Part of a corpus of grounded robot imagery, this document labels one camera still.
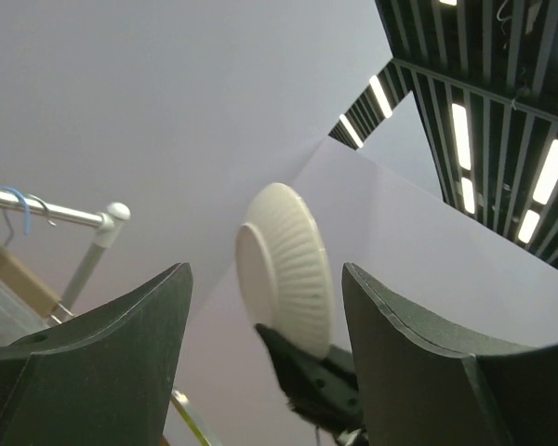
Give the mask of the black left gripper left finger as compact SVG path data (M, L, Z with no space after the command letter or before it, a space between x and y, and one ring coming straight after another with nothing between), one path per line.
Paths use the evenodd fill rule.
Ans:
M178 263L0 347L0 445L157 445L193 291Z

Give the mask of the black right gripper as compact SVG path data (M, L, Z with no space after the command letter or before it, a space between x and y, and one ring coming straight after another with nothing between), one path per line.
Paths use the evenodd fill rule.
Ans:
M352 353L332 345L323 359L261 323L255 330L270 355L292 412L324 430L336 445L368 445Z

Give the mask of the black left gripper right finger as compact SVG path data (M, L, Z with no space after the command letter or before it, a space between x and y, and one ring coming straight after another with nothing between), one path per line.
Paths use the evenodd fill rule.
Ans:
M481 334L347 263L341 279L373 445L558 445L558 343Z

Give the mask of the lime green plate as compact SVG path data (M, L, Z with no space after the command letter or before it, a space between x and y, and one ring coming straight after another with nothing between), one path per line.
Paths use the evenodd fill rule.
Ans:
M201 445L221 446L219 438L206 425L204 419L198 415L187 396L176 387L172 388L170 401Z

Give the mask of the flower plate brown rim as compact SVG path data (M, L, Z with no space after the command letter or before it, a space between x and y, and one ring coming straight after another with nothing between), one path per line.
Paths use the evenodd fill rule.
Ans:
M236 233L234 258L251 323L325 358L334 327L333 281L322 236L301 196L279 182L261 190Z

